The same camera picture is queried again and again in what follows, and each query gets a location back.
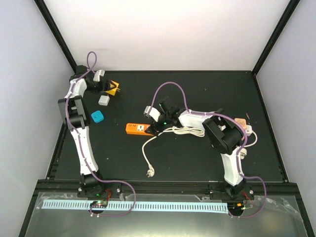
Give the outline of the orange power strip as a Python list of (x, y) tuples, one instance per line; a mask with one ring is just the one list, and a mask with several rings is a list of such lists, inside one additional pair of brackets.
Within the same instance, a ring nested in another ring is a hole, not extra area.
[(142, 123), (127, 123), (125, 131), (127, 134), (130, 134), (130, 135), (151, 136), (151, 134), (145, 132), (149, 126), (150, 126), (149, 124), (142, 124)]

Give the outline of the white charger plug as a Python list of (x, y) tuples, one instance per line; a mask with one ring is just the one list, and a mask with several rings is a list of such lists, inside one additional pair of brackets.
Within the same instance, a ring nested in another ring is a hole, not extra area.
[(101, 95), (98, 101), (98, 104), (101, 106), (108, 106), (110, 97), (108, 95)]

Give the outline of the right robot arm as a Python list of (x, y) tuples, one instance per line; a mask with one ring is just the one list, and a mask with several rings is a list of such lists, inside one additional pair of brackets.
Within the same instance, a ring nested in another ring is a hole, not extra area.
[(224, 166), (224, 193), (228, 199), (235, 199), (242, 194), (244, 173), (241, 168), (239, 149), (242, 146), (244, 133), (232, 121), (229, 121), (219, 109), (214, 115), (194, 112), (168, 105), (169, 97), (159, 103), (159, 109), (147, 106), (144, 115), (152, 119), (145, 132), (158, 137), (163, 132), (180, 128), (187, 131), (201, 130), (211, 146), (221, 155)]

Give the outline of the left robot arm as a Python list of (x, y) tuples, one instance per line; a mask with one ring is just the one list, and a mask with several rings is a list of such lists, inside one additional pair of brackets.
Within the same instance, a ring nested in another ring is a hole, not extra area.
[(95, 161), (89, 138), (90, 115), (83, 101), (86, 91), (109, 92), (117, 89), (118, 84), (105, 77), (105, 71), (93, 72), (84, 65), (76, 66), (75, 74), (70, 77), (70, 88), (66, 96), (58, 100), (64, 125), (70, 131), (76, 145), (80, 163), (79, 191), (88, 197), (99, 198), (106, 192), (101, 182), (98, 165)]

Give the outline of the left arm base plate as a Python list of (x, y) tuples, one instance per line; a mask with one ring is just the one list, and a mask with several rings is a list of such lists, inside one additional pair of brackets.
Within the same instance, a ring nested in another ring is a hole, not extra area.
[(77, 193), (79, 198), (87, 199), (107, 199), (110, 198), (119, 198), (121, 191), (121, 183), (101, 183), (93, 187), (80, 187)]

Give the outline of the blue plug adapter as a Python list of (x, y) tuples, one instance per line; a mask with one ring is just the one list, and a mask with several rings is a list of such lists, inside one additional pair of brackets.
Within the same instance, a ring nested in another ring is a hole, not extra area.
[(101, 111), (95, 111), (91, 114), (91, 118), (95, 123), (100, 123), (104, 120), (104, 115)]

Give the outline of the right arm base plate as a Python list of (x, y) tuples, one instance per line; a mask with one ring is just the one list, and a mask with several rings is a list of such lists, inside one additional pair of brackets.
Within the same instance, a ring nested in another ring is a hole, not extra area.
[(245, 182), (231, 186), (226, 182), (210, 183), (205, 192), (213, 199), (242, 201), (246, 199), (254, 200), (254, 194), (250, 191), (252, 187)]

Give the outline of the yellow cube socket adapter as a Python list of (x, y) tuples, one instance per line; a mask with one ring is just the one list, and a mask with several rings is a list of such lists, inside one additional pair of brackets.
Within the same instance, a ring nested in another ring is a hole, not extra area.
[(120, 91), (120, 88), (119, 88), (119, 83), (114, 81), (114, 80), (110, 80), (109, 81), (109, 86), (106, 90), (106, 93), (109, 94), (109, 95), (112, 95), (112, 96), (115, 96), (117, 92)]

